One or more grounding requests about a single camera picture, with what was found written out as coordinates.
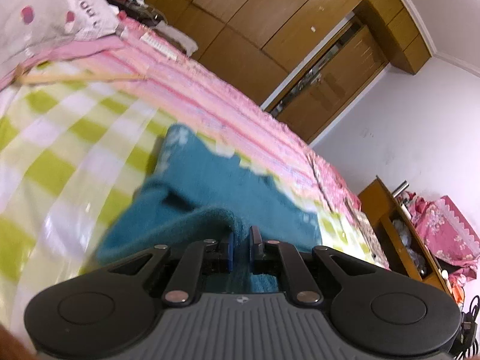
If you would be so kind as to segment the folded grey cloth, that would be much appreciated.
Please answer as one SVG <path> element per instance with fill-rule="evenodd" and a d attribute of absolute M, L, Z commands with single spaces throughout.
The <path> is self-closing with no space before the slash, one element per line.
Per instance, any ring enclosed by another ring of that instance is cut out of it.
<path fill-rule="evenodd" d="M 166 24 L 164 21 L 158 23 L 153 30 L 174 47 L 182 51 L 187 57 L 191 57 L 199 49 L 195 40 L 177 28 Z"/>

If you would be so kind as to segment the wooden side shelf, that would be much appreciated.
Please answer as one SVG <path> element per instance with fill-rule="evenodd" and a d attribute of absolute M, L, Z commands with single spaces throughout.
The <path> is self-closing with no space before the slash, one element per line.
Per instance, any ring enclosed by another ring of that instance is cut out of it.
<path fill-rule="evenodd" d="M 448 280 L 441 275 L 441 267 L 401 208 L 396 197 L 406 189 L 407 183 L 394 193 L 375 178 L 359 194 L 362 211 L 366 214 L 389 268 L 424 284 L 430 284 L 451 294 Z"/>

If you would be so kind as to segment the pink floral bedding pile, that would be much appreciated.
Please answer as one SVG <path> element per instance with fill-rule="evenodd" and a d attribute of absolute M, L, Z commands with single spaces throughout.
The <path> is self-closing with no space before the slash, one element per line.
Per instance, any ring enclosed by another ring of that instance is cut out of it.
<path fill-rule="evenodd" d="M 430 253 L 448 264 L 448 283 L 458 304 L 465 302 L 465 285 L 478 275 L 479 236 L 447 195 L 427 201 L 416 193 L 397 197 L 411 216 L 416 234 Z"/>

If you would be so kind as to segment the pink pillow underlay cloth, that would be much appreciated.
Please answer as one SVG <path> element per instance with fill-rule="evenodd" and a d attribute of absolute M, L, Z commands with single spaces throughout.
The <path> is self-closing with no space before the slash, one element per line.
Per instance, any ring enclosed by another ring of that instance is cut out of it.
<path fill-rule="evenodd" d="M 117 50 L 124 47 L 124 43 L 117 36 L 108 36 L 94 41 L 72 41 L 64 46 L 44 49 L 24 62 L 16 62 L 13 67 L 8 67 L 1 73 L 0 89 L 5 89 L 14 80 L 15 70 L 18 66 L 24 69 L 32 68 L 46 61 L 64 61 L 78 59 L 97 54 L 104 50 Z"/>

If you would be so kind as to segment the teal fuzzy sweater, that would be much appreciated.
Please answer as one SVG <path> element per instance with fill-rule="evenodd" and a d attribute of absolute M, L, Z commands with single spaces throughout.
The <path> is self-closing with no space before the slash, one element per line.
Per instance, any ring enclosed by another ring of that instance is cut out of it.
<path fill-rule="evenodd" d="M 240 165 L 238 155 L 214 154 L 183 124 L 172 125 L 154 172 L 100 242 L 96 259 L 106 265 L 154 245 L 182 250 L 195 241 L 233 236 L 233 271 L 211 276 L 209 292 L 268 293 L 271 275 L 250 272 L 250 228 L 267 240 L 309 252 L 320 245 L 317 215 L 281 193 L 269 175 Z"/>

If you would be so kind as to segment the green checkered bed sheet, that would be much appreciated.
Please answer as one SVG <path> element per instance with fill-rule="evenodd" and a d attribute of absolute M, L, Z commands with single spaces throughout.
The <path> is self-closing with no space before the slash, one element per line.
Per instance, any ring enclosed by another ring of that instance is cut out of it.
<path fill-rule="evenodd" d="M 154 172 L 175 124 L 215 155 L 237 155 L 112 83 L 1 92 L 1 322 L 19 339 L 28 338 L 24 311 L 37 293 L 100 264 L 100 242 Z M 292 203 L 316 214 L 327 245 L 317 212 Z"/>

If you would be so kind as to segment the wooden room door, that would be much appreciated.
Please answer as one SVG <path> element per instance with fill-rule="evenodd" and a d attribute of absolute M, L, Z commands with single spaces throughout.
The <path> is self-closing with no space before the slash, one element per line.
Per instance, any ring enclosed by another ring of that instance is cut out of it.
<path fill-rule="evenodd" d="M 286 101 L 277 119 L 310 142 L 385 65 L 382 49 L 364 25 Z"/>

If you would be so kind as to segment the grey patterned pillow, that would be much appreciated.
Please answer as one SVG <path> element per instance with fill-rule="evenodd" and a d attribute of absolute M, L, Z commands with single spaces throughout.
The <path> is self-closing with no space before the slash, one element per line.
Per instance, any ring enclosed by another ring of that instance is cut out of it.
<path fill-rule="evenodd" d="M 123 30 L 107 0 L 1 0 L 1 77 L 43 51 Z"/>

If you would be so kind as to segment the wooden wardrobe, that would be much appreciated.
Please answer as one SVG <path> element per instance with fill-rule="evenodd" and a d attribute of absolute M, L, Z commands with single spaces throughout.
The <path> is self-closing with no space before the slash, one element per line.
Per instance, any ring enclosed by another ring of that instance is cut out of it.
<path fill-rule="evenodd" d="M 146 1 L 197 42 L 199 63 L 275 119 L 364 25 L 385 66 L 416 74 L 431 57 L 402 0 Z"/>

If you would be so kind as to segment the dark bedside table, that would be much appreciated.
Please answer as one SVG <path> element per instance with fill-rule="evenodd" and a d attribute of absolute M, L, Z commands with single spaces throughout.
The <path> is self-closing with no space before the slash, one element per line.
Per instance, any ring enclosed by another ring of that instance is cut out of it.
<path fill-rule="evenodd" d="M 146 4 L 143 0 L 107 0 L 113 6 L 124 11 L 126 16 L 153 28 L 160 22 L 167 23 L 165 15 L 154 7 Z"/>

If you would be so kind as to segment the pink striped quilt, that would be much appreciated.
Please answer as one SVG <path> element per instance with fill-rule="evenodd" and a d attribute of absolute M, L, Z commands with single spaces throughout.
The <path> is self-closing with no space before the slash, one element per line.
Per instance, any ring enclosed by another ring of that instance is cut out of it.
<path fill-rule="evenodd" d="M 116 76 L 138 75 L 138 81 L 117 80 L 113 85 L 188 125 L 222 155 L 236 154 L 241 165 L 272 176 L 298 206 L 316 211 L 327 226 L 322 236 L 328 246 L 389 266 L 360 199 L 332 165 L 285 124 L 167 40 L 133 19 L 122 24 L 124 31 L 117 37 L 124 47 L 86 58 L 86 68 Z M 175 52 L 177 61 L 143 42 L 144 33 Z"/>

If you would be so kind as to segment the white paper sheet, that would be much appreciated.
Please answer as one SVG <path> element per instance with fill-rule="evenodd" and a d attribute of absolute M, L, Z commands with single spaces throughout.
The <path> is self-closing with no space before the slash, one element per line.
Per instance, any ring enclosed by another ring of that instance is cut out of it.
<path fill-rule="evenodd" d="M 160 54 L 164 55 L 166 58 L 177 61 L 176 53 L 173 52 L 169 47 L 164 45 L 162 42 L 157 40 L 155 37 L 152 37 L 149 33 L 144 33 L 140 37 L 140 39 L 146 44 L 148 44 L 150 47 L 152 47 L 153 49 L 160 52 Z"/>

